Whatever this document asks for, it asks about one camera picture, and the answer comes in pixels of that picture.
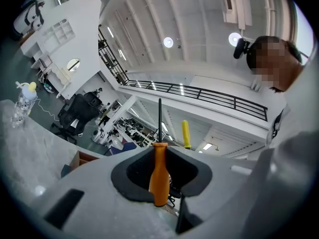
desk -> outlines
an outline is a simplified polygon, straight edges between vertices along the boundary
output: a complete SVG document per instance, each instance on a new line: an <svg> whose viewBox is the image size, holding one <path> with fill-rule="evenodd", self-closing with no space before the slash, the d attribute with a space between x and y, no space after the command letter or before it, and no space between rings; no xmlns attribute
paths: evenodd
<svg viewBox="0 0 319 239"><path fill-rule="evenodd" d="M48 188L59 181L63 166L78 150L105 158L57 137L31 118L26 118L24 127L13 128L13 109L12 101L0 101L0 172L7 188L25 204L35 198L36 186Z"/></svg>
<svg viewBox="0 0 319 239"><path fill-rule="evenodd" d="M123 137L123 139L127 142L133 142L136 146L137 149L140 149L141 147L132 140L132 138L130 138L124 131L122 131L121 129L119 129L117 126L114 126L114 128L119 132L119 134Z"/></svg>
<svg viewBox="0 0 319 239"><path fill-rule="evenodd" d="M135 133L135 132L138 133L141 137L143 137L148 142L147 147L149 147L152 144L153 140L148 139L145 135L143 135L141 132L139 132L137 130L134 130L133 133Z"/></svg>

office chair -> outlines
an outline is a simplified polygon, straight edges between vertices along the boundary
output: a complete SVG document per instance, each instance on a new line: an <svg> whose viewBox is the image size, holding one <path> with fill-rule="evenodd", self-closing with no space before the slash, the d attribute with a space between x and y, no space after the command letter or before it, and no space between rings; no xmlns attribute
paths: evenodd
<svg viewBox="0 0 319 239"><path fill-rule="evenodd" d="M86 99L86 101L88 101L91 105L95 107L99 107L102 103L102 101L92 92L85 93L84 98Z"/></svg>
<svg viewBox="0 0 319 239"><path fill-rule="evenodd" d="M66 106L70 105L70 101L67 100L58 114L60 118L59 127L55 123L52 123L51 127L58 128L58 132L55 135L61 135L66 141L72 139L74 144L77 144L77 140L73 137L75 135L81 134L84 131L85 125L100 113L99 109L92 105L87 99L78 94L75 96L70 108L66 110Z"/></svg>
<svg viewBox="0 0 319 239"><path fill-rule="evenodd" d="M181 198L181 193L178 189L176 189L175 187L173 187L173 185L170 183L169 185L169 195L168 195L168 200L171 202L171 204L173 205L173 208L175 207L175 199L174 198Z"/></svg>

round window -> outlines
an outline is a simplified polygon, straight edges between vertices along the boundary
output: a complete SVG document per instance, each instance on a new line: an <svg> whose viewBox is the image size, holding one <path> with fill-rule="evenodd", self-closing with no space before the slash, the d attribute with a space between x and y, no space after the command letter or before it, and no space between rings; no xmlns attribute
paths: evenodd
<svg viewBox="0 0 319 239"><path fill-rule="evenodd" d="M78 69L78 67L80 66L80 60L77 58L73 58L69 61L68 65L66 66L66 68L68 69L68 71L73 72L76 69Z"/></svg>

black railing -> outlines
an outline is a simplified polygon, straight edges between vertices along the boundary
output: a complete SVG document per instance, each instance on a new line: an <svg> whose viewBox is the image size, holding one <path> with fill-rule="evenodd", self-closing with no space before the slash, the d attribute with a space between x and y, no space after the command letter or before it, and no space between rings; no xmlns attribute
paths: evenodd
<svg viewBox="0 0 319 239"><path fill-rule="evenodd" d="M114 56L113 51L110 49L106 39L104 38L101 30L99 29L99 55L103 60L106 67L110 70L114 78L121 85L125 85L129 78L127 77L125 71L121 67L120 63Z"/></svg>
<svg viewBox="0 0 319 239"><path fill-rule="evenodd" d="M197 87L185 86L181 84L164 82L127 81L124 85L166 92L170 94L185 96L188 98L194 98L212 104L224 106L245 114L249 114L261 120L268 121L267 107L229 94L213 90L201 89Z"/></svg>
<svg viewBox="0 0 319 239"><path fill-rule="evenodd" d="M99 29L99 55L117 82L124 86L162 91L224 106L267 121L267 107L229 94L179 84L130 81Z"/></svg>

gray floor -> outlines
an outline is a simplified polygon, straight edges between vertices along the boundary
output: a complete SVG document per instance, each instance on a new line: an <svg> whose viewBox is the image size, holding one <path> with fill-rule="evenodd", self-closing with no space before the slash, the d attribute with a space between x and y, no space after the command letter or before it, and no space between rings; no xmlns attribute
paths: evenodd
<svg viewBox="0 0 319 239"><path fill-rule="evenodd" d="M36 82L37 83L37 95L41 99L40 104L46 110L54 114L58 120L58 113L64 105L63 99L57 99L56 94L48 93L43 85L37 80L38 70L31 69L32 62L30 58L25 57L19 49L18 42L14 42L11 39L5 39L0 45L0 100L9 99L16 102L20 89L16 88L15 82ZM38 105L39 101L32 108L30 117L43 126L47 130L54 121L54 118L42 111ZM82 137L75 137L77 139L77 145L96 152L98 154L104 154L107 150L106 147L96 144L91 140L91 135L95 130L95 123L89 122L85 127Z"/></svg>

